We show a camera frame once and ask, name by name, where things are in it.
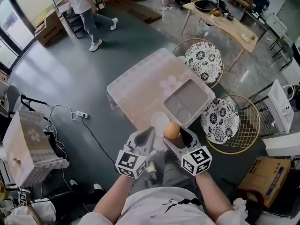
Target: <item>brown egg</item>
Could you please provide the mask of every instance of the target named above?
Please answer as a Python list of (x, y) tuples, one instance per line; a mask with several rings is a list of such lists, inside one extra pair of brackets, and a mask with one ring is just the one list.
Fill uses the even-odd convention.
[(164, 128), (164, 137), (170, 140), (178, 138), (180, 126), (176, 122), (170, 122)]

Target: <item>black and white patterned cushion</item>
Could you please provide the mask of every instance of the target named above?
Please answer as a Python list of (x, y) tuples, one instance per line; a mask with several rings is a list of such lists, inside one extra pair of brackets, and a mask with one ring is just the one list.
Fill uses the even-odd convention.
[(214, 99), (201, 114), (201, 126), (210, 141), (223, 144), (238, 131), (240, 117), (233, 104), (224, 99)]
[(185, 53), (184, 62), (205, 83), (215, 82), (222, 73), (221, 53), (208, 42), (191, 45)]

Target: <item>power strip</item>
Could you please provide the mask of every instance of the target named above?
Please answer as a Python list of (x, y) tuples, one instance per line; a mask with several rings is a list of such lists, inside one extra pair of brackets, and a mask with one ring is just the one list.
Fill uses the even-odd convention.
[(81, 112), (81, 111), (76, 111), (75, 113), (77, 116), (79, 117), (83, 117), (83, 118), (86, 118), (88, 119), (89, 118), (89, 115), (87, 113), (84, 113), (84, 112)]

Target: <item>white shoe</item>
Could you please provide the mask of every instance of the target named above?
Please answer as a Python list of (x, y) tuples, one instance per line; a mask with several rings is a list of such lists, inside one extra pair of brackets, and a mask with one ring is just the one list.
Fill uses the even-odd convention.
[(93, 44), (93, 43), (92, 43), (92, 45), (90, 46), (89, 51), (90, 51), (90, 52), (96, 51), (97, 48), (100, 46), (101, 43), (102, 43), (102, 40), (101, 40), (101, 39), (99, 40), (99, 42), (98, 42), (97, 44)]
[(104, 191), (103, 187), (101, 185), (97, 184), (97, 183), (94, 184), (94, 189), (95, 190), (100, 189), (100, 190)]
[(111, 31), (117, 28), (118, 19), (115, 17), (112, 19), (113, 25), (111, 26)]
[(73, 186), (73, 185), (78, 185), (78, 183), (77, 183), (75, 180), (71, 179), (71, 180), (70, 180), (70, 185), (71, 185), (71, 186)]

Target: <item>glass door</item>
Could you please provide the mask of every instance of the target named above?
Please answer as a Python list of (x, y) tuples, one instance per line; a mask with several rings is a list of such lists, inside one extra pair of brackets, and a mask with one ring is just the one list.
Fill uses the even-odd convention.
[(15, 0), (0, 0), (0, 69), (10, 74), (35, 42), (34, 28)]

